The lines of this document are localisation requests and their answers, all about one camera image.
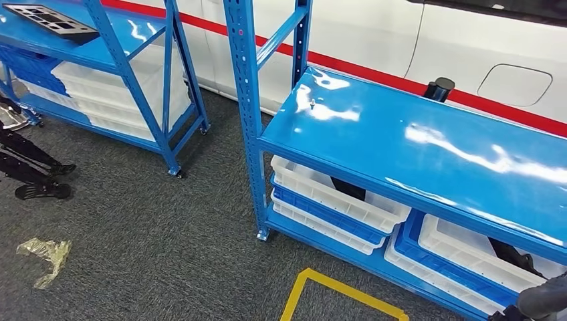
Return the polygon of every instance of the white plastic crate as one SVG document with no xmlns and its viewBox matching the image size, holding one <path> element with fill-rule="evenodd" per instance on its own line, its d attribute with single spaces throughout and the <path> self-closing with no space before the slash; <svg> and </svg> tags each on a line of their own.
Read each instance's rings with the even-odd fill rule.
<svg viewBox="0 0 567 321">
<path fill-rule="evenodd" d="M 169 103 L 169 129 L 173 127 L 175 121 L 179 119 L 179 116 L 181 116 L 191 103 L 187 96 L 187 87 L 183 83 L 181 84 L 182 87 L 178 88 L 176 92 L 172 90 Z M 142 113 L 139 109 L 131 109 L 117 103 L 109 104 L 106 102 L 96 101 L 79 95 L 75 95 L 74 98 L 81 108 L 81 111 L 87 116 L 93 114 L 95 116 L 103 116 L 107 120 L 114 120 L 117 122 L 127 120 L 140 127 L 148 128 L 146 120 L 142 117 Z M 154 112 L 156 121 L 161 128 L 163 117 L 162 109 L 159 108 L 158 110 L 152 111 Z"/>
<path fill-rule="evenodd" d="M 275 172 L 276 184 L 387 234 L 392 233 L 396 224 L 405 221 L 411 210 L 409 206 L 370 191 L 366 192 L 364 202 L 355 199 L 337 191 L 328 175 L 279 156 L 272 158 L 271 166 Z"/>
<path fill-rule="evenodd" d="M 32 84 L 31 82 L 26 82 L 25 80 L 18 79 L 18 81 L 21 82 L 25 87 L 27 87 L 27 91 L 29 91 L 30 94 L 34 94 L 43 99 L 50 100 L 65 107 L 81 111 L 77 102 L 71 97 L 61 95 L 58 92 L 54 92 L 36 84 Z"/>
<path fill-rule="evenodd" d="M 545 279 L 499 259 L 488 237 L 430 214 L 423 219 L 419 245 L 518 293 L 545 282 Z M 535 269 L 547 278 L 566 271 L 563 265 L 537 255 L 532 254 L 532 257 Z"/>
<path fill-rule="evenodd" d="M 504 311 L 505 307 L 500 304 L 398 253 L 394 248 L 396 235 L 397 230 L 390 237 L 384 253 L 386 261 L 488 315 L 492 315 L 496 311 Z"/>
<path fill-rule="evenodd" d="M 382 247 L 384 245 L 385 237 L 382 238 L 382 241 L 378 245 L 371 244 L 345 230 L 339 229 L 338 227 L 329 224 L 322 219 L 313 216 L 297 207 L 294 207 L 290 204 L 287 204 L 279 199 L 276 199 L 271 196 L 271 200 L 273 201 L 273 210 L 276 213 L 279 213 L 285 217 L 293 219 L 294 221 L 301 223 L 321 234 L 324 234 L 344 245 L 350 246 L 357 251 L 361 251 L 366 255 L 372 254 L 374 249 Z"/>
<path fill-rule="evenodd" d="M 172 50 L 172 53 L 171 78 L 175 80 L 172 81 L 172 85 L 180 83 L 184 85 L 181 58 L 176 48 Z M 158 45 L 148 45 L 130 60 L 138 83 L 154 110 L 161 110 L 160 106 L 162 106 L 163 64 L 164 48 Z M 51 73 L 65 84 L 67 93 L 71 97 L 80 96 L 107 104 L 118 103 L 125 108 L 138 110 L 138 105 L 120 76 L 71 62 L 61 63 Z"/>
<path fill-rule="evenodd" d="M 129 122 L 125 119 L 109 119 L 105 115 L 99 115 L 95 113 L 90 113 L 87 115 L 87 117 L 89 118 L 90 123 L 93 126 L 112 130 L 114 132 L 119 132 L 128 136 L 134 136 L 153 142 L 155 141 L 152 132 L 145 123 L 143 125 L 139 125 L 133 122 Z"/>
</svg>

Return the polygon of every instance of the yellow floor tape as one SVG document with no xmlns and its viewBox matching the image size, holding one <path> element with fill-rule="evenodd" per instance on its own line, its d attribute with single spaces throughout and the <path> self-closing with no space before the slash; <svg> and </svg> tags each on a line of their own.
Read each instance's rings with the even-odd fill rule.
<svg viewBox="0 0 567 321">
<path fill-rule="evenodd" d="M 393 316 L 394 318 L 398 318 L 398 320 L 409 320 L 408 316 L 403 312 L 403 310 L 396 308 L 391 304 L 387 304 L 384 301 L 373 298 L 372 296 L 369 296 L 364 292 L 358 291 L 355 288 L 351 288 L 350 286 L 329 278 L 328 276 L 325 276 L 317 271 L 305 269 L 298 275 L 296 283 L 294 284 L 294 288 L 292 289 L 290 297 L 288 298 L 286 308 L 283 310 L 283 314 L 281 315 L 281 321 L 290 321 L 292 319 L 307 279 L 311 279 L 319 284 L 326 286 L 327 288 L 331 288 L 339 293 L 342 293 L 349 298 L 353 298 L 359 302 L 371 306 L 376 310 L 382 311 L 385 314 Z"/>
</svg>

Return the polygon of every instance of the crumpled plastic bag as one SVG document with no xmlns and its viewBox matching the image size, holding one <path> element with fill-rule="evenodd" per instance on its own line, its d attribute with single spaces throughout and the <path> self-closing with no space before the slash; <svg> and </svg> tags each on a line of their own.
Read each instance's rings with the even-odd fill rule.
<svg viewBox="0 0 567 321">
<path fill-rule="evenodd" d="M 33 253 L 40 258 L 51 262 L 53 265 L 53 271 L 51 274 L 37 279 L 33 285 L 34 288 L 42 290 L 45 289 L 59 274 L 59 271 L 65 265 L 65 260 L 67 260 L 67 254 L 69 254 L 70 250 L 71 241 L 63 241 L 57 244 L 54 241 L 46 242 L 34 237 L 33 239 L 18 245 L 16 254 L 29 255 Z"/>
</svg>

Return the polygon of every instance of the gray carpet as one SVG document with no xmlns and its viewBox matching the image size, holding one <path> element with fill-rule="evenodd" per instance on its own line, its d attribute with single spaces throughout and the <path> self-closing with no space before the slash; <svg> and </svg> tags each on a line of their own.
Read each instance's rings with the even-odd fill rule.
<svg viewBox="0 0 567 321">
<path fill-rule="evenodd" d="M 414 320 L 458 318 L 284 235 L 256 240 L 236 104 L 203 94 L 213 127 L 182 151 L 184 180 L 156 154 L 57 120 L 20 132 L 78 170 L 67 201 L 18 201 L 1 179 L 0 320 L 278 320 L 305 268 Z M 32 285 L 47 262 L 15 254 L 32 237 L 73 242 L 46 290 Z M 308 281 L 294 320 L 391 318 Z"/>
</svg>

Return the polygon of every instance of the plastic storage bin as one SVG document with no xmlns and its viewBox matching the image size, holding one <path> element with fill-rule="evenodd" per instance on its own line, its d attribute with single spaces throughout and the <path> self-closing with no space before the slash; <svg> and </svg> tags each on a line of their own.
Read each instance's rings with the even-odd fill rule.
<svg viewBox="0 0 567 321">
<path fill-rule="evenodd" d="M 411 210 L 406 205 L 369 191 L 366 192 L 364 202 L 345 195 L 334 188 L 328 175 L 279 156 L 272 158 L 271 166 L 275 172 L 274 182 L 276 184 L 363 222 L 385 234 L 392 233 L 394 226 L 405 221 Z"/>
<path fill-rule="evenodd" d="M 122 134 L 126 134 L 128 136 L 155 141 L 154 136 L 148 129 L 148 126 L 145 124 L 141 126 L 134 122 L 130 122 L 126 119 L 124 120 L 110 119 L 107 118 L 105 115 L 99 115 L 95 113 L 90 113 L 87 115 L 87 117 L 89 118 L 90 123 L 93 126 L 112 130 L 114 132 L 119 132 Z"/>
<path fill-rule="evenodd" d="M 43 99 L 50 100 L 65 107 L 81 111 L 77 102 L 69 96 L 62 95 L 58 92 L 54 92 L 52 90 L 38 86 L 36 84 L 32 84 L 31 82 L 27 82 L 19 78 L 18 81 L 20 81 L 25 87 L 27 87 L 27 90 L 30 94 L 34 94 Z"/>
<path fill-rule="evenodd" d="M 171 72 L 172 75 L 179 74 L 172 79 L 182 79 L 181 58 L 177 50 L 172 52 Z M 164 48 L 158 45 L 147 46 L 130 61 L 138 83 L 154 110 L 161 110 L 162 106 L 162 90 L 156 88 L 156 84 L 163 84 L 163 64 Z M 123 108 L 138 110 L 138 105 L 120 76 L 71 62 L 60 64 L 52 73 L 65 84 L 67 93 L 71 97 L 87 98 L 105 104 L 119 104 Z M 172 82 L 172 85 L 184 86 L 181 81 Z"/>
<path fill-rule="evenodd" d="M 397 236 L 395 231 L 390 237 L 388 247 L 384 253 L 385 260 L 488 315 L 492 315 L 496 311 L 502 312 L 504 310 L 504 307 L 498 303 L 400 254 L 394 246 L 397 241 Z"/>
<path fill-rule="evenodd" d="M 430 214 L 423 219 L 419 245 L 518 293 L 545 282 L 545 279 L 496 257 L 486 236 Z M 548 278 L 566 270 L 542 257 L 533 254 L 532 257 L 534 267 Z"/>
<path fill-rule="evenodd" d="M 117 122 L 127 120 L 129 123 L 133 123 L 149 131 L 146 120 L 142 117 L 142 113 L 138 108 L 131 109 L 127 106 L 121 106 L 116 103 L 109 104 L 106 102 L 100 102 L 77 95 L 74 95 L 74 98 L 81 108 L 81 112 L 83 112 L 87 116 L 93 114 L 96 117 L 104 117 L 108 120 L 115 120 Z M 172 92 L 169 102 L 169 129 L 173 127 L 175 120 L 177 120 L 179 116 L 189 107 L 190 103 L 191 101 L 187 96 L 185 85 L 183 85 L 182 89 L 177 89 L 177 92 Z M 156 118 L 156 121 L 158 122 L 158 125 L 161 127 L 163 117 L 162 109 L 152 109 L 152 111 L 154 112 L 154 116 Z"/>
<path fill-rule="evenodd" d="M 518 293 L 419 246 L 418 239 L 420 238 L 424 216 L 423 212 L 412 211 L 407 221 L 400 227 L 394 245 L 398 253 L 420 263 L 426 268 L 435 270 L 446 278 L 469 288 L 471 291 L 477 292 L 479 295 L 501 306 L 509 306 L 516 302 Z"/>
<path fill-rule="evenodd" d="M 279 200 L 274 197 L 273 192 L 271 200 L 273 201 L 273 210 L 276 213 L 289 217 L 298 223 L 339 241 L 340 243 L 350 246 L 353 249 L 361 251 L 364 254 L 370 255 L 374 249 L 384 245 L 385 238 L 383 238 L 378 245 L 371 244 L 347 231 L 339 229 L 337 226 L 331 225 L 318 217 Z"/>
<path fill-rule="evenodd" d="M 4 43 L 0 43 L 0 60 L 18 78 L 59 94 L 66 94 L 63 83 L 51 74 L 61 60 Z"/>
<path fill-rule="evenodd" d="M 387 234 L 384 234 L 383 232 L 356 219 L 339 213 L 321 203 L 308 199 L 307 197 L 301 196 L 285 187 L 279 186 L 273 181 L 273 177 L 274 175 L 271 177 L 271 183 L 273 185 L 272 195 L 276 199 L 293 205 L 294 207 L 316 216 L 343 231 L 356 235 L 371 244 L 380 244 L 384 237 L 388 236 Z"/>
</svg>

